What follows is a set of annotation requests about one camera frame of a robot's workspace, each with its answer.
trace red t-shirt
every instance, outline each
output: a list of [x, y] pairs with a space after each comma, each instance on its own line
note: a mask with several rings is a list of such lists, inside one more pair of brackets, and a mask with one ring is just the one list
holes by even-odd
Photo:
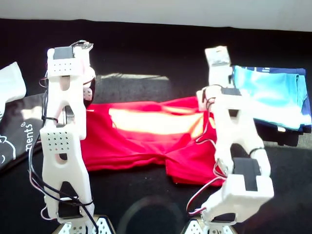
[[[164, 164], [174, 182], [204, 184], [215, 177], [213, 145], [195, 143], [206, 123], [207, 114], [198, 110], [196, 97], [92, 104], [82, 157], [89, 171]], [[216, 141], [211, 125], [204, 137]]]

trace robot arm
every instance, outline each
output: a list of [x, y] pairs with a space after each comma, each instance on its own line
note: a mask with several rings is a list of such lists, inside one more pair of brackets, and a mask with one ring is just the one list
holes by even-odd
[[[86, 228], [88, 233], [92, 233], [94, 214], [89, 176], [80, 148], [80, 140], [86, 137], [83, 100], [92, 96], [89, 86], [95, 77], [89, 62], [92, 47], [92, 44], [83, 41], [48, 50], [48, 98], [45, 125], [40, 130], [44, 155], [42, 179], [56, 190], [45, 186], [45, 191], [58, 199], [45, 195], [49, 217], [57, 219], [59, 223], [71, 223], [72, 229], [79, 229], [80, 233], [86, 233]], [[72, 109], [75, 121], [57, 126], [58, 118], [66, 106]], [[65, 187], [65, 193], [58, 192]], [[72, 193], [66, 195], [68, 188]], [[77, 200], [81, 202], [80, 206], [71, 205]]]
[[[210, 86], [198, 91], [197, 98], [200, 110], [208, 106], [208, 111], [214, 114], [217, 135], [214, 157], [225, 175], [225, 182], [202, 204], [201, 216], [209, 230], [222, 233], [224, 226], [254, 215], [274, 196], [274, 191], [264, 144], [249, 113], [252, 106], [229, 80], [232, 70], [227, 48], [205, 52]], [[249, 158], [232, 157], [233, 143], [240, 144]]]

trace metal base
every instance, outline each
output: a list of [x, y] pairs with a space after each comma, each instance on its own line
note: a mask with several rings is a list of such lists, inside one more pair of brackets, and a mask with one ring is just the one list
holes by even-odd
[[[107, 216], [93, 216], [97, 222], [98, 234], [116, 234], [114, 227]], [[86, 227], [72, 226], [72, 223], [64, 223], [60, 225], [52, 234], [87, 234]], [[96, 234], [95, 227], [92, 229], [92, 234]]]
[[237, 234], [237, 232], [230, 226], [223, 226], [219, 230], [209, 230], [209, 227], [205, 226], [201, 218], [192, 219], [185, 226], [181, 234]]

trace white wall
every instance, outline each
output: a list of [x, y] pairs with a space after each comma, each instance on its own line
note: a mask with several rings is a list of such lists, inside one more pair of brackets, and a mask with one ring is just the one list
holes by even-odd
[[312, 0], [0, 0], [0, 18], [312, 31]]

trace white cloth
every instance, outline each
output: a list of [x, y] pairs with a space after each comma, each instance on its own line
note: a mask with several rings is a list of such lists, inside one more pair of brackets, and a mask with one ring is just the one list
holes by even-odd
[[26, 95], [26, 86], [17, 62], [0, 70], [0, 121], [5, 104], [21, 99]]

